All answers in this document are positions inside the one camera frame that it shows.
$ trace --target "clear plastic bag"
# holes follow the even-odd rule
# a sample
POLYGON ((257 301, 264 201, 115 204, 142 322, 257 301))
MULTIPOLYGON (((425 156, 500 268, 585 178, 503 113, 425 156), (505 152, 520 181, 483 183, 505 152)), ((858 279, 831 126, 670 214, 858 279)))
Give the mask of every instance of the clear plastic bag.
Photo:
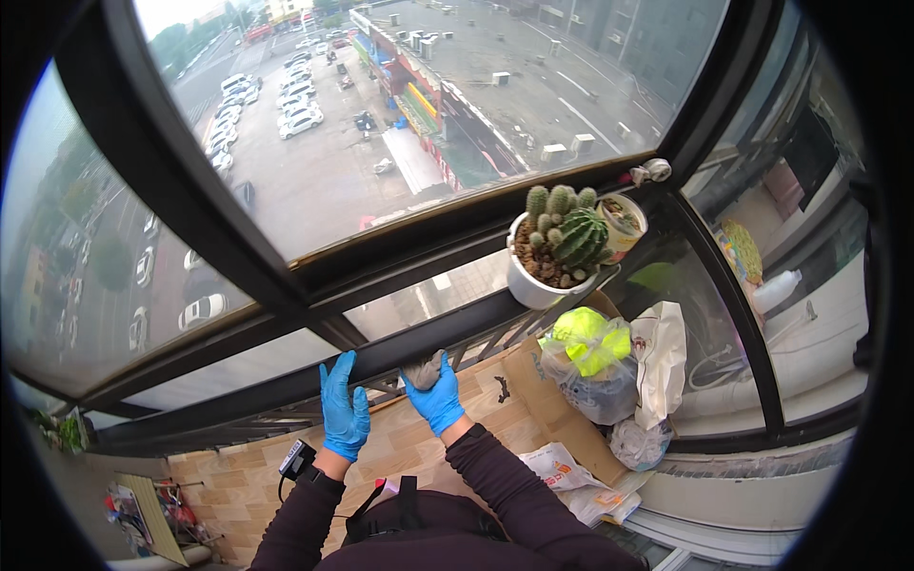
POLYGON ((638 362, 623 318, 578 307, 559 316, 540 347, 546 374, 591 422, 611 426, 634 414, 638 362))

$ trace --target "white bottle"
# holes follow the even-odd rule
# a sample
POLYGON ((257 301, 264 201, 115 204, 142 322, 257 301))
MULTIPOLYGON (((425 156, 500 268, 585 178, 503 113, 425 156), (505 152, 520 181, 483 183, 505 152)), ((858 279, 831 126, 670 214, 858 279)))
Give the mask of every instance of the white bottle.
POLYGON ((779 303, 790 297, 800 280, 802 280, 802 274, 799 270, 787 270, 766 281, 752 293, 755 311, 758 313, 771 311, 779 303))

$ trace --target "scooter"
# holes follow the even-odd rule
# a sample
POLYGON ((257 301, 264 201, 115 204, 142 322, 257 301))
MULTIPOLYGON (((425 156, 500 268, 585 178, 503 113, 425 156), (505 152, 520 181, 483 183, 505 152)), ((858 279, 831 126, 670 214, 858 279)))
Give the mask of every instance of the scooter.
POLYGON ((389 173, 390 171, 394 170, 394 168, 396 166, 397 166, 396 163, 394 163, 392 160, 388 159, 387 157, 384 157, 383 159, 381 159, 380 163, 375 164, 375 174, 389 173))

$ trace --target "sky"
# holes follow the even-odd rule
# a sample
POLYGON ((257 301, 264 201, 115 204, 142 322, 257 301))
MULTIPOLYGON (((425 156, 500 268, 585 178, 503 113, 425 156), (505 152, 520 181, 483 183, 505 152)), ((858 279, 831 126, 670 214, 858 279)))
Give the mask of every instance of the sky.
POLYGON ((172 24, 186 24, 225 0, 133 0, 146 41, 172 24))

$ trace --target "clothes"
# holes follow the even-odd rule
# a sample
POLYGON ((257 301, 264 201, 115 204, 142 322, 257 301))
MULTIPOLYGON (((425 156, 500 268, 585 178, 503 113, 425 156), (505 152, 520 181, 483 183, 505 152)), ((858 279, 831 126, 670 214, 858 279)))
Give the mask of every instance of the clothes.
MULTIPOLYGON (((342 547, 321 561, 321 547, 342 494, 318 490, 303 482, 292 489, 276 513, 250 569, 628 571, 647 568, 643 561, 611 539, 579 522, 555 493, 490 432, 478 439, 455 442, 445 459, 492 507, 513 543, 494 541, 461 529, 460 526, 466 527, 465 514, 470 509, 467 503, 472 503, 466 498, 419 491, 418 511, 425 529, 372 537, 342 547)), ((396 509, 394 502, 383 502, 368 510, 366 517, 392 517, 385 510, 396 509)))
POLYGON ((405 381, 412 383, 418 390, 427 391, 438 382, 443 354, 444 349, 439 349, 429 359, 404 366, 400 373, 403 374, 405 381))
POLYGON ((371 420, 368 416, 368 397, 362 386, 356 387, 349 405, 346 385, 349 372, 356 361, 355 351, 346 351, 336 359, 334 370, 327 374, 321 363, 321 407, 324 412, 324 446, 350 462, 358 458, 358 451, 368 440, 371 420))
POLYGON ((457 375, 448 363, 448 352, 441 353, 441 370, 438 382, 428 390, 419 390, 409 381, 406 382, 406 394, 409 402, 423 418, 429 421, 429 428, 436 436, 463 416, 463 407, 457 395, 457 375))

